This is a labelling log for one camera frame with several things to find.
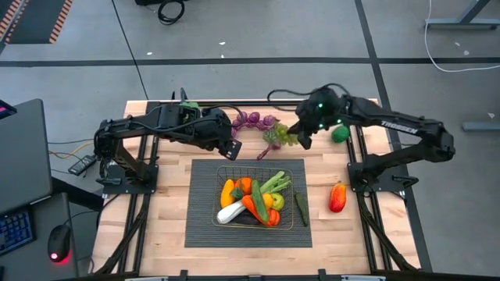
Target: green apple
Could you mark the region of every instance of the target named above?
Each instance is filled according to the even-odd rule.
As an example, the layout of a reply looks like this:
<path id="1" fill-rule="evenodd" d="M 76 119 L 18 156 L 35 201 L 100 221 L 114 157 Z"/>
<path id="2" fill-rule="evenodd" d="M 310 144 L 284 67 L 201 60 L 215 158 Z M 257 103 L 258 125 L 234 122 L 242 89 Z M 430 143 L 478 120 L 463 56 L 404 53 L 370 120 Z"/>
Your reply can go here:
<path id="1" fill-rule="evenodd" d="M 271 208 L 276 211 L 280 211 L 284 206 L 283 196 L 281 196 L 281 194 L 278 193 L 273 193 L 271 194 L 271 197 L 273 198 L 273 206 L 271 206 Z"/>

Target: woven placemat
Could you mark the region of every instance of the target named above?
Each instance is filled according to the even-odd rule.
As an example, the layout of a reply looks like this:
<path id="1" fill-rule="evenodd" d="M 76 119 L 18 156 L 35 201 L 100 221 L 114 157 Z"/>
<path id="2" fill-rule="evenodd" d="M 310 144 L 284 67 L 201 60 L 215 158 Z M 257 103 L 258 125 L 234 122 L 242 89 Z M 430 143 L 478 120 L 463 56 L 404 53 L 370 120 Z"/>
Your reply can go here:
<path id="1" fill-rule="evenodd" d="M 304 160 L 193 160 L 187 206 L 185 247 L 312 247 L 310 226 L 304 227 L 295 204 L 290 230 L 240 229 L 212 222 L 217 169 L 221 166 L 289 169 L 294 189 L 307 197 Z"/>

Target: keyboard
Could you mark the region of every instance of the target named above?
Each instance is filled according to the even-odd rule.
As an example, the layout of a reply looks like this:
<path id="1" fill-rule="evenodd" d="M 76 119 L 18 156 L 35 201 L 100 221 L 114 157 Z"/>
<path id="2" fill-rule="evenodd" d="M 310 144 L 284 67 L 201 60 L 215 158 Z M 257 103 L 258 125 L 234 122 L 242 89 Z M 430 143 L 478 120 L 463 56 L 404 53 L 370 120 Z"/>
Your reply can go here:
<path id="1" fill-rule="evenodd" d="M 0 215 L 0 256 L 33 241 L 33 219 L 28 209 Z"/>

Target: computer mouse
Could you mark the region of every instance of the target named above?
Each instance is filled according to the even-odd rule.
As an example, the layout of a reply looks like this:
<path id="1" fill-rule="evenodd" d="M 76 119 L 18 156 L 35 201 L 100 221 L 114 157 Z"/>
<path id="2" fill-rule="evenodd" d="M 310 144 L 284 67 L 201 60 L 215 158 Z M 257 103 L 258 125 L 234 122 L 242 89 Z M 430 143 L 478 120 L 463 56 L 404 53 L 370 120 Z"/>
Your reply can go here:
<path id="1" fill-rule="evenodd" d="M 60 262 L 70 252 L 71 228 L 66 224 L 54 227 L 48 237 L 48 258 L 52 262 Z"/>

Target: black mat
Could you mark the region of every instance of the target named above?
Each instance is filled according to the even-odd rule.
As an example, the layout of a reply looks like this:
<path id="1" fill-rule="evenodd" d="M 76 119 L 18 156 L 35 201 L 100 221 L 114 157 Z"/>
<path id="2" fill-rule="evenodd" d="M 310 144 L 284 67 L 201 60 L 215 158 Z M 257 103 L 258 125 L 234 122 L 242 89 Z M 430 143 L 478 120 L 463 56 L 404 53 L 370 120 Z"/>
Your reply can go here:
<path id="1" fill-rule="evenodd" d="M 216 226 L 213 204 L 217 169 L 221 166 L 251 166 L 259 168 L 289 169 L 293 172 L 296 191 L 307 197 L 305 168 L 297 160 L 193 160 L 191 186 L 187 207 L 185 247 L 312 247 L 310 226 L 304 227 L 300 211 L 295 204 L 294 224 L 290 230 L 242 229 Z"/>
<path id="2" fill-rule="evenodd" d="M 30 0 L 9 44 L 49 44 L 64 3 L 65 0 Z"/>

